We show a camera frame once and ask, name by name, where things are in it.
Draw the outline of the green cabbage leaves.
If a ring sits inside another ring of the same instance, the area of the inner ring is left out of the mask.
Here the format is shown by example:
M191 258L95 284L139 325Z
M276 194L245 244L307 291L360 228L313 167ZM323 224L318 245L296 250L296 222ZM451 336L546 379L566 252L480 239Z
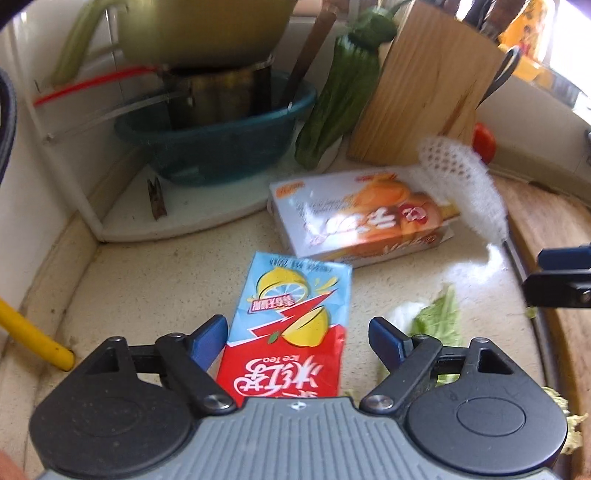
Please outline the green cabbage leaves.
M411 301L400 304L391 311L387 320L409 337L425 334L440 340L444 346L465 345L460 331L459 303L452 284L445 284L437 298L429 304ZM559 406L567 421L567 437L560 454L572 455L583 446L583 435L578 428L589 415L572 413L568 400L559 392L548 386L542 389Z

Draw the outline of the ice tea drink carton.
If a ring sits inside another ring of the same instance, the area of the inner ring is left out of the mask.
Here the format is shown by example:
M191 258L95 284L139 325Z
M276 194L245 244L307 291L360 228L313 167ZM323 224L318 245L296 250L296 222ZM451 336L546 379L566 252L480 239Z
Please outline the ice tea drink carton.
M338 395L352 274L346 264L257 252L217 383L238 404Z

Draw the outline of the wooden cutting board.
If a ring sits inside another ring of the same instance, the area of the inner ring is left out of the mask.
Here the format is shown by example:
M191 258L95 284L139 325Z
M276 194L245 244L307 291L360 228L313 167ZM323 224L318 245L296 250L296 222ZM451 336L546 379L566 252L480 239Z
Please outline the wooden cutting board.
M508 212L509 244L536 311L550 384L571 411L590 415L590 207L536 183L496 175Z

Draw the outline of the orange snack box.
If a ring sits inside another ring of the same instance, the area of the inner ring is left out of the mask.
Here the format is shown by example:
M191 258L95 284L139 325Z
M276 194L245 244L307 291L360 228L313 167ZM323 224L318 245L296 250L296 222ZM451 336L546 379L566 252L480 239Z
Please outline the orange snack box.
M298 258L366 266L453 237L458 207L418 167L380 167L270 185L283 245Z

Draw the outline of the red tomato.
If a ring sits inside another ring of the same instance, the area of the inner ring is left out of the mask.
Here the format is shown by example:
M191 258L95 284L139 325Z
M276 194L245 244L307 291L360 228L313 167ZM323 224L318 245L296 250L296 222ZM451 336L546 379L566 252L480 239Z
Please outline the red tomato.
M493 161L497 152L497 142L486 125L482 123L475 125L472 148L486 165Z

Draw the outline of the wooden clothespin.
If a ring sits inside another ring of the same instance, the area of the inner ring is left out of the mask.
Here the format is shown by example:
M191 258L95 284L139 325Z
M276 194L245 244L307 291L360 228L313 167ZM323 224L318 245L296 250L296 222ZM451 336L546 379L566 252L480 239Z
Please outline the wooden clothespin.
M160 179L147 180L147 191L152 217L155 221L167 215Z

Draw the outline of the teal plastic basin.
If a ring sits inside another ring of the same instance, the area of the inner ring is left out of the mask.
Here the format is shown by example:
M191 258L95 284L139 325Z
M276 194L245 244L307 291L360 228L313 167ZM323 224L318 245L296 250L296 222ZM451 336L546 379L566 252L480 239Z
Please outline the teal plastic basin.
M114 132L146 153L150 168L169 182L221 183L276 165L293 145L297 121L308 114L315 99L317 89L304 81L288 108L182 130L172 126L168 109L156 104L119 117Z

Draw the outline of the yellow container on sill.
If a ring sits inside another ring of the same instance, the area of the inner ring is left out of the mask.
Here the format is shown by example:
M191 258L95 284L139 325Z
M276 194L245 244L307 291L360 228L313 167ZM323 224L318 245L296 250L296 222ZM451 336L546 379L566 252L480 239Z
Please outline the yellow container on sill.
M501 49L518 46L521 59L513 75L540 88L550 89L554 75L546 66L556 13L552 0L531 0L500 35Z

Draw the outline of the wooden knife block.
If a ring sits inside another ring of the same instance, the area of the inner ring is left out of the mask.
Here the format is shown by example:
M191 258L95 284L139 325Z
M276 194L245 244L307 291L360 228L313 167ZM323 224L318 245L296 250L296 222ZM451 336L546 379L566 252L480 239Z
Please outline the wooden knife block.
M504 57L471 26L416 1L349 138L349 159L414 164L419 143L434 136L470 145L476 110Z

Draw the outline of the metal pot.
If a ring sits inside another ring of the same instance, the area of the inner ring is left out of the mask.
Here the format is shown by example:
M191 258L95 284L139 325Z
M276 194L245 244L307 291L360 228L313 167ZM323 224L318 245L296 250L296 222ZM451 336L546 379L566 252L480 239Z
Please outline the metal pot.
M181 94L167 102L172 127L225 123L269 112L273 107L273 56L249 66L176 66L161 73L169 90Z

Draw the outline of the white dish rack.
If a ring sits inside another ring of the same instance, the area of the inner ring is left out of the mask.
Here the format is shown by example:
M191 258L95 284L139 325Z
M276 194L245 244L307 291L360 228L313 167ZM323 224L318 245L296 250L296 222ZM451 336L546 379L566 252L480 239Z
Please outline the white dish rack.
M245 179L221 185L185 187L162 181L166 216L154 219L147 182L154 171L145 152L120 141L109 110L152 94L162 83L155 75L113 82L36 107L49 93L48 75L79 1L37 1L17 15L8 29L15 80L41 143L42 157L60 192L104 242L173 238L228 223L262 210L270 183L303 175L287 151L280 161Z

